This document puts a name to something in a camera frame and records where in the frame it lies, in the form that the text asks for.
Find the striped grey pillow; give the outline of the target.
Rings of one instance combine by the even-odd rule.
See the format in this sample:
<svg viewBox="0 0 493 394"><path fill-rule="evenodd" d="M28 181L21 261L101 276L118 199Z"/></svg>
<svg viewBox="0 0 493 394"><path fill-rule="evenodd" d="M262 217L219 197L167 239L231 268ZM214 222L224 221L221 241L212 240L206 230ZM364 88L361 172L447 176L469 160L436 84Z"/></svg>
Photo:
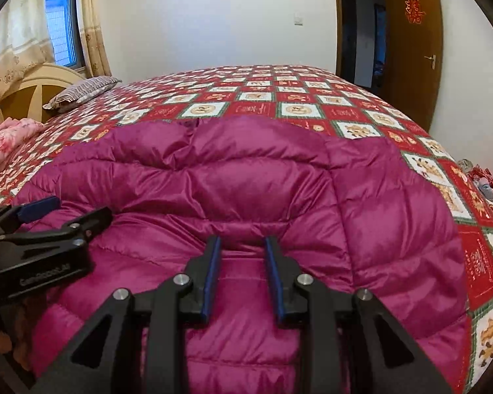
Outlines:
<svg viewBox="0 0 493 394"><path fill-rule="evenodd" d="M120 82L120 79L109 76L88 78L65 88L48 103L44 104L42 108L47 111L65 113L110 91Z"/></svg>

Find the pink floral blanket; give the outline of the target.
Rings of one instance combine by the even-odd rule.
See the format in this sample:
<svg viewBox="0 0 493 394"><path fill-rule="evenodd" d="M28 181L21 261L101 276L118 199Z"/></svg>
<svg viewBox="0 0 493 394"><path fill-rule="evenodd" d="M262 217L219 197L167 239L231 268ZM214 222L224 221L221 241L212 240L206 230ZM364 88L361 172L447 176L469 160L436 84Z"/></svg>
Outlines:
<svg viewBox="0 0 493 394"><path fill-rule="evenodd" d="M31 118L7 118L0 124L0 166L29 139L45 130L45 124Z"/></svg>

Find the window with blue frame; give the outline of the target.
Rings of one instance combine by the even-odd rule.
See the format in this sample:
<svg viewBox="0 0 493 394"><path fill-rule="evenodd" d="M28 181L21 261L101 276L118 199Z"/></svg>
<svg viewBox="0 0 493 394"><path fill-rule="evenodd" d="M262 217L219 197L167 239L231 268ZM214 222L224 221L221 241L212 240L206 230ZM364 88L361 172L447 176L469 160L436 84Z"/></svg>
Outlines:
<svg viewBox="0 0 493 394"><path fill-rule="evenodd" d="M70 69L82 69L84 58L76 1L45 0L45 12L55 63Z"/></svg>

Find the white wall light switch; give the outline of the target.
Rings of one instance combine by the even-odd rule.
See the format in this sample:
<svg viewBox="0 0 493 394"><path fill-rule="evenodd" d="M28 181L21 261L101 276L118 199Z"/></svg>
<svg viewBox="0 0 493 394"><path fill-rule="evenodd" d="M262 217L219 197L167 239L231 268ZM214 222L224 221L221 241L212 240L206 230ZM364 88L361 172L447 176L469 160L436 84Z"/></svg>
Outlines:
<svg viewBox="0 0 493 394"><path fill-rule="evenodd" d="M294 17L294 24L296 26L303 26L304 25L304 22L303 22L303 18L301 16L295 16Z"/></svg>

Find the beige wooden headboard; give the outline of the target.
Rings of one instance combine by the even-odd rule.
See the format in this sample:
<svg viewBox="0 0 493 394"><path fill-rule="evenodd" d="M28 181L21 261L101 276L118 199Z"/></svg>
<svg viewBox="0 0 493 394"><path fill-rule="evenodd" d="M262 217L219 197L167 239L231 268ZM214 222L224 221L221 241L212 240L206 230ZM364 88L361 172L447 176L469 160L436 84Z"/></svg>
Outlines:
<svg viewBox="0 0 493 394"><path fill-rule="evenodd" d="M52 63L44 63L32 69L2 96L0 124L6 118L31 118L47 122L51 113L43 106L69 86L84 79L79 72Z"/></svg>

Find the pile of clothes on floor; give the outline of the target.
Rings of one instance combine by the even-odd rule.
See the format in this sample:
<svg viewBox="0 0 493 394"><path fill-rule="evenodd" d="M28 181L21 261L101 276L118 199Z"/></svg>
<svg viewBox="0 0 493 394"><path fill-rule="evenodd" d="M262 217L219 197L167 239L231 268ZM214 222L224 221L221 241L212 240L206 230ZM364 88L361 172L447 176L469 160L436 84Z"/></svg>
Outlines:
<svg viewBox="0 0 493 394"><path fill-rule="evenodd" d="M493 175L487 168L468 159L459 160L458 176L465 186L466 195L478 213L493 207Z"/></svg>

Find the magenta puffer down jacket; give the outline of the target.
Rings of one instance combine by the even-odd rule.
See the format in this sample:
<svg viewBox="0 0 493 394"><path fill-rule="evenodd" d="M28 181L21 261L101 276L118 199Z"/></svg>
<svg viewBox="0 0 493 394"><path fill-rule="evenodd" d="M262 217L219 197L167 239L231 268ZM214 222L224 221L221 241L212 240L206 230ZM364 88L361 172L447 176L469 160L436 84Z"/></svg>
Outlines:
<svg viewBox="0 0 493 394"><path fill-rule="evenodd" d="M465 263L441 192L399 148L245 116L139 122L64 148L17 203L56 196L48 230L108 207L89 247L94 268L48 292L28 356L42 374L117 288L155 288L211 235L223 258L210 324L186 334L195 393L290 393L298 334L276 326L264 267L274 236L307 272L338 291L367 287L402 322L451 385L467 341Z"/></svg>

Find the brown wooden door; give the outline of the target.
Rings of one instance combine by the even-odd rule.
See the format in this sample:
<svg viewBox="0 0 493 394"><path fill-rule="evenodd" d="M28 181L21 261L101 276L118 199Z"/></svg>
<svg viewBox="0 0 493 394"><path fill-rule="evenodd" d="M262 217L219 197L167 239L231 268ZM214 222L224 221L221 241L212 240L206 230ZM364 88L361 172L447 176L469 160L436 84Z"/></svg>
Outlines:
<svg viewBox="0 0 493 394"><path fill-rule="evenodd" d="M386 2L386 61L381 97L424 130L429 130L439 92L443 59L440 0L419 0L426 13L421 25L406 19L405 0ZM436 55L431 69L424 56Z"/></svg>

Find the beige patterned curtain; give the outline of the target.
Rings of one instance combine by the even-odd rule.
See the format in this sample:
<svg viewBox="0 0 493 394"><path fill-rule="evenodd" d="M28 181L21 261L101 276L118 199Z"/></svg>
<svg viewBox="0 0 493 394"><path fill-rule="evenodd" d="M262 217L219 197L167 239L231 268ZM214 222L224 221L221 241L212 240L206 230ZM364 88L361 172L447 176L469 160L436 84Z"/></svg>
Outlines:
<svg viewBox="0 0 493 394"><path fill-rule="evenodd" d="M85 73L109 76L97 0L75 1ZM45 0L7 0L0 10L0 100L12 84L44 63L55 63Z"/></svg>

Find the red patchwork cartoon quilt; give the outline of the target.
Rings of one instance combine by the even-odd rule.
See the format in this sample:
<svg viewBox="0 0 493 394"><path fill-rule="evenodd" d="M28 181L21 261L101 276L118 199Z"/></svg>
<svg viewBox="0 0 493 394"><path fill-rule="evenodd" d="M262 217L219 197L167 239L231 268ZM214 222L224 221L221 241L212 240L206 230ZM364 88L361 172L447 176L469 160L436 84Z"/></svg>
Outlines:
<svg viewBox="0 0 493 394"><path fill-rule="evenodd" d="M458 384L449 384L457 393L480 391L481 380L493 364L493 207L477 212L458 176L457 163L414 120L327 70L220 67L115 87L44 123L43 132L7 158L0 166L0 207L22 204L16 196L25 183L64 148L98 141L116 127L245 116L347 140L388 139L413 171L439 189L458 229L467 289L462 375ZM47 295L25 303L16 328L14 357L34 374L28 359L31 332L46 308Z"/></svg>

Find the red door decoration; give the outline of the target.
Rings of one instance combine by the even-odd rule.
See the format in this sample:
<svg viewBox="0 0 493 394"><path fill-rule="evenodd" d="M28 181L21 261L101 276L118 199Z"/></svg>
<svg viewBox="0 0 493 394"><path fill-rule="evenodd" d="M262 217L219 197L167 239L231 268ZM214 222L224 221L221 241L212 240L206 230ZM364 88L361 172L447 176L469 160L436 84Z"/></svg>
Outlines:
<svg viewBox="0 0 493 394"><path fill-rule="evenodd" d="M405 16L410 24L421 25L426 13L421 8L419 0L405 0Z"/></svg>

